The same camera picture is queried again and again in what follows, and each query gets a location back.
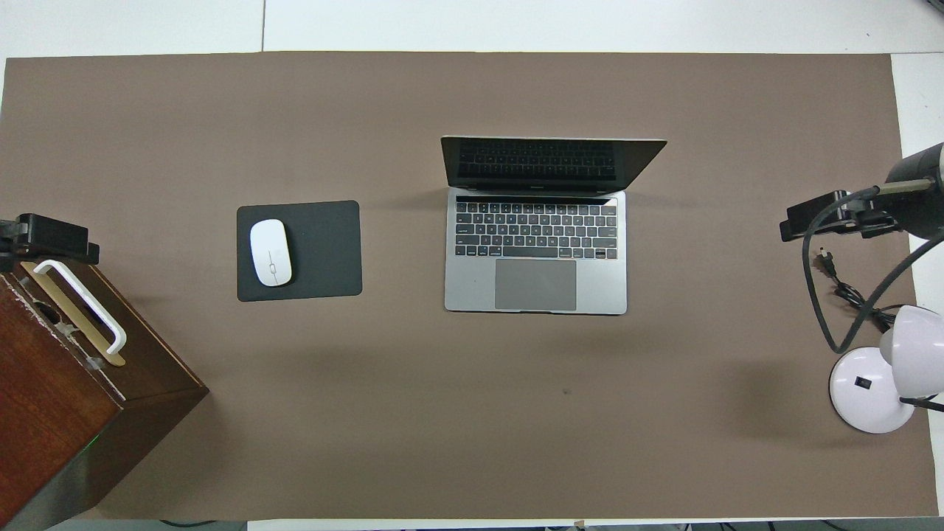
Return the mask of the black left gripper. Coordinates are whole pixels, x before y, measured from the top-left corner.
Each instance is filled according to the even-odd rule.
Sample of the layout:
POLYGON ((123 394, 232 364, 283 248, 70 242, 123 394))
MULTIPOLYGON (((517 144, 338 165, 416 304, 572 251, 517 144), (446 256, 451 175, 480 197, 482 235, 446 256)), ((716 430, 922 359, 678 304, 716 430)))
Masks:
POLYGON ((98 265, 99 252, 84 226, 37 214, 1 221, 2 272, 13 272, 23 261, 68 260, 98 265))

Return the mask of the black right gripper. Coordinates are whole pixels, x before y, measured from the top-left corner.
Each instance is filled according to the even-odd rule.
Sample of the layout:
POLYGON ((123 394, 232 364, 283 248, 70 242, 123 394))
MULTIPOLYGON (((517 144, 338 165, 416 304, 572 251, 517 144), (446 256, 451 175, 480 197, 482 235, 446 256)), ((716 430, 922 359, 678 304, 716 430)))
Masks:
POLYGON ((872 198, 854 198, 840 205, 849 195, 846 190, 836 190, 789 207, 785 221, 781 222, 781 240, 803 238, 822 212, 825 215, 815 229, 816 235, 859 233, 863 238, 871 238, 897 231, 894 218, 877 208, 872 198))

